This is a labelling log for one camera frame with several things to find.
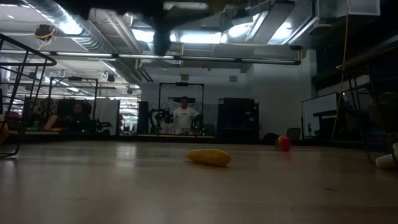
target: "cable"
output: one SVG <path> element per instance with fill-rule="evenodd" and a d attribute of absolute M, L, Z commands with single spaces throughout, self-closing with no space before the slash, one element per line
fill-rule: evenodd
<path fill-rule="evenodd" d="M 337 119 L 339 115 L 339 110 L 340 110 L 340 102 L 341 102 L 341 97 L 343 96 L 343 84 L 344 84 L 344 75 L 345 75 L 345 63 L 346 63 L 346 56 L 347 56 L 347 40 L 348 40 L 348 16 L 349 16 L 349 10 L 351 7 L 351 0 L 348 0 L 348 10 L 347 10 L 347 16 L 346 16 L 346 33 L 345 33 L 345 39 L 344 39 L 344 52 L 343 52 L 343 72 L 341 74 L 341 85 L 340 85 L 340 94 L 338 97 L 338 102 L 337 102 L 337 113 L 336 113 L 336 119 L 335 119 L 335 125 L 333 127 L 333 132 L 331 134 L 331 140 L 335 137 L 335 131 L 336 131 L 336 125 L 337 125 Z"/>

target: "metal stand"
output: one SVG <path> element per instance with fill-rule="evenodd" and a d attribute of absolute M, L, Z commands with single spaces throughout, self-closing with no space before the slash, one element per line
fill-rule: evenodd
<path fill-rule="evenodd" d="M 367 73 L 363 73 L 363 74 L 364 74 L 364 75 L 369 75 L 369 80 L 370 80 L 370 84 L 371 84 L 371 90 L 370 90 L 370 92 L 373 93 L 373 98 L 376 100 L 377 107 L 379 108 L 379 111 L 380 111 L 380 114 L 381 114 L 381 118 L 382 118 L 382 123 L 383 123 L 384 132 L 381 132 L 381 133 L 372 133 L 372 132 L 365 132 L 365 131 L 363 130 L 363 127 L 362 127 L 361 122 L 360 122 L 360 120 L 359 120 L 358 109 L 357 109 L 357 104 L 356 104 L 356 100 L 355 100 L 355 98 L 356 98 L 357 101 L 358 101 L 358 106 L 359 106 L 359 108 L 360 108 L 361 105 L 360 105 L 360 102 L 359 102 L 359 92 L 358 92 L 358 86 L 357 86 L 357 83 L 356 83 L 356 78 L 355 78 L 355 80 L 354 80 L 355 87 L 353 87 L 352 82 L 351 82 L 351 78 L 352 78 L 352 77 L 351 77 L 351 74 L 352 74 L 352 73 L 355 73 L 355 71 L 346 70 L 346 71 L 341 71 L 341 72 L 344 72 L 344 73 L 346 74 L 347 78 L 348 78 L 349 90 L 350 90 L 351 96 L 352 96 L 352 98 L 353 98 L 353 106 L 354 106 L 355 118 L 356 118 L 356 122 L 357 122 L 357 125 L 358 125 L 358 128 L 359 128 L 359 132 L 360 132 L 360 134 L 361 134 L 361 140 L 362 140 L 362 143 L 363 143 L 363 147 L 364 147 L 364 149 L 365 149 L 365 151 L 366 151 L 366 154 L 367 154 L 369 163 L 371 163 L 371 164 L 376 164 L 376 163 L 373 161 L 372 156 L 371 156 L 371 153 L 370 153 L 370 150 L 369 150 L 369 148 L 368 148 L 367 137 L 368 137 L 368 136 L 383 137 L 384 143 L 385 143 L 386 137 L 392 137 L 393 140 L 394 140 L 395 142 L 397 142 L 397 141 L 398 141 L 398 133 L 393 133 L 393 132 L 390 132 L 389 130 L 386 129 L 386 122 L 387 122 L 387 121 L 386 121 L 386 118 L 384 117 L 383 109 L 382 109 L 382 107 L 381 107 L 381 105 L 379 104 L 379 101 L 378 101 L 378 96 L 379 96 L 381 93 L 378 91 L 378 89 L 377 89 L 377 87 L 376 87 L 376 84 L 374 83 L 373 75 L 374 75 L 375 73 L 372 71 L 371 66 L 370 66 L 370 64 L 369 64 L 369 61 L 368 61 L 368 72 L 367 72 Z M 392 150 L 392 151 L 390 151 L 390 152 L 387 151 L 387 153 L 391 153 L 391 154 L 392 154 L 392 158 L 393 158 L 393 160 L 394 160 L 394 164 L 395 164 L 396 167 L 398 167 L 398 158 L 396 157 L 394 150 Z"/>
<path fill-rule="evenodd" d="M 8 105 L 8 107 L 4 113 L 4 121 L 0 121 L 0 124 L 1 124 L 0 134 L 2 134 L 3 131 L 5 131 L 6 125 L 9 126 L 9 124 L 12 124 L 13 127 L 16 127 L 17 133 L 19 134 L 19 139 L 17 142 L 16 150 L 14 152 L 1 152 L 0 151 L 0 158 L 15 156 L 16 154 L 18 154 L 21 143 L 24 140 L 24 135 L 25 135 L 27 125 L 30 123 L 30 121 L 32 119 L 34 105 L 36 104 L 37 96 L 39 94 L 40 87 L 42 85 L 45 68 L 51 67 L 51 66 L 54 66 L 57 64 L 57 62 L 54 59 L 52 59 L 51 57 L 46 56 L 46 55 L 38 52 L 37 50 L 34 50 L 24 44 L 21 44 L 18 41 L 11 39 L 3 34 L 0 34 L 0 55 L 2 53 L 1 49 L 5 43 L 7 43 L 8 45 L 11 45 L 13 47 L 17 47 L 18 49 L 22 49 L 25 52 L 25 54 L 24 54 L 25 57 L 22 62 L 0 62 L 0 69 L 4 69 L 4 70 L 10 71 L 10 72 L 16 74 L 15 83 L 2 83 L 0 80 L 0 85 L 5 84 L 5 85 L 13 85 L 14 86 L 12 88 L 12 93 L 10 95 L 8 95 L 6 91 L 4 93 L 2 93 L 2 97 L 9 99 L 9 102 L 8 103 L 2 102 L 2 105 L 1 105 L 2 107 L 3 107 L 3 105 Z M 44 62 L 30 63 L 30 60 L 28 60 L 28 56 L 31 56 L 31 58 L 36 56 L 39 58 L 39 60 L 43 60 Z M 30 75 L 24 74 L 25 67 L 34 67 L 35 68 L 34 76 L 32 75 L 32 73 Z M 41 72 L 40 78 L 37 78 L 37 72 L 39 70 L 39 67 L 42 69 L 42 72 Z M 32 80 L 32 83 L 30 86 L 29 98 L 24 98 L 24 99 L 16 98 L 18 87 L 19 87 L 22 77 L 26 77 L 26 78 L 29 78 Z M 36 82 L 38 82 L 39 84 L 36 85 L 37 89 L 36 89 L 36 92 L 34 95 L 34 87 L 35 87 Z M 29 110 L 29 116 L 28 116 L 27 122 L 10 121 L 9 115 L 10 115 L 12 106 L 15 105 L 14 100 L 19 100 L 19 101 L 29 100 L 29 102 L 30 102 L 29 105 L 33 105 L 33 106 L 31 106 L 31 109 Z"/>

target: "ceiling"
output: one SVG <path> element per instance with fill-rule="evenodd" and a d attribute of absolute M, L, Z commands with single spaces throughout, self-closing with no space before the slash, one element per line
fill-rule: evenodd
<path fill-rule="evenodd" d="M 186 7 L 179 12 L 189 14 L 192 8 L 202 8 L 207 1 L 174 1 L 176 6 Z M 341 42 L 344 34 L 344 21 L 341 17 L 328 19 L 333 24 L 329 32 L 311 36 L 308 34 L 313 24 L 305 25 L 315 17 L 314 5 L 311 0 L 278 1 L 231 1 L 227 8 L 230 10 L 223 14 L 207 17 L 198 21 L 189 22 L 173 30 L 175 42 L 168 52 L 170 55 L 191 55 L 202 57 L 236 57 L 236 58 L 275 58 L 297 60 L 297 51 L 289 45 L 302 45 L 305 49 L 315 49 L 326 45 Z M 238 9 L 245 8 L 250 2 L 249 16 L 243 25 L 232 28 L 226 24 L 236 22 L 231 19 L 231 14 Z M 92 9 L 89 20 L 69 16 L 70 21 L 65 21 L 68 14 L 50 0 L 0 0 L 0 33 L 8 35 L 14 40 L 33 49 L 54 52 L 76 53 L 126 53 L 126 54 L 154 54 L 152 41 L 144 41 L 137 35 L 137 31 L 151 32 L 152 28 L 147 21 L 141 21 L 135 14 L 118 16 L 113 11 Z M 372 17 L 356 17 L 352 20 L 355 29 L 360 30 L 372 21 Z M 40 24 L 55 27 L 56 33 L 50 42 L 42 42 L 35 37 L 34 31 Z M 69 34 L 67 29 L 79 34 Z M 191 43 L 188 37 L 193 34 L 207 34 L 217 36 L 217 44 Z M 207 36 L 196 38 L 196 41 L 206 41 Z M 4 44 L 2 49 L 18 48 Z M 250 67 L 246 63 L 205 62 L 205 61 L 165 61 L 165 60 L 138 60 L 133 58 L 105 60 L 96 57 L 67 57 L 54 56 L 58 64 L 48 67 L 46 77 L 71 77 L 97 78 L 99 80 L 100 96 L 123 96 L 127 94 L 128 86 L 137 87 L 146 82 L 178 82 L 180 74 L 189 74 L 190 82 L 212 83 L 217 85 L 244 85 L 245 73 Z M 22 61 L 23 54 L 1 54 L 0 60 Z M 42 62 L 37 57 L 32 57 L 31 62 Z M 106 77 L 115 74 L 115 82 L 107 82 Z M 230 76 L 237 76 L 236 82 L 230 82 Z M 92 96 L 94 89 L 92 83 L 74 84 L 65 80 L 70 86 L 87 86 L 85 91 L 71 93 L 65 88 L 54 90 L 54 95 L 81 95 Z M 24 87 L 18 89 L 27 93 Z M 48 88 L 40 92 L 48 93 Z M 133 96 L 139 98 L 141 92 L 135 90 Z"/>

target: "person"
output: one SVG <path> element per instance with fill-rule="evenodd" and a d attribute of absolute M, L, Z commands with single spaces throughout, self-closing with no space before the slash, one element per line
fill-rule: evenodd
<path fill-rule="evenodd" d="M 181 98 L 181 107 L 175 109 L 173 117 L 177 124 L 176 134 L 184 134 L 185 131 L 189 132 L 192 121 L 199 115 L 193 108 L 188 107 L 188 97 Z"/>

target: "wooden floor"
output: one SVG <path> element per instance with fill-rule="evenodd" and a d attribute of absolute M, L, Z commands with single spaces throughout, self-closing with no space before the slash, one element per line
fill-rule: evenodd
<path fill-rule="evenodd" d="M 192 164 L 221 149 L 228 168 Z M 398 175 L 325 147 L 58 142 L 0 160 L 0 223 L 398 223 Z"/>

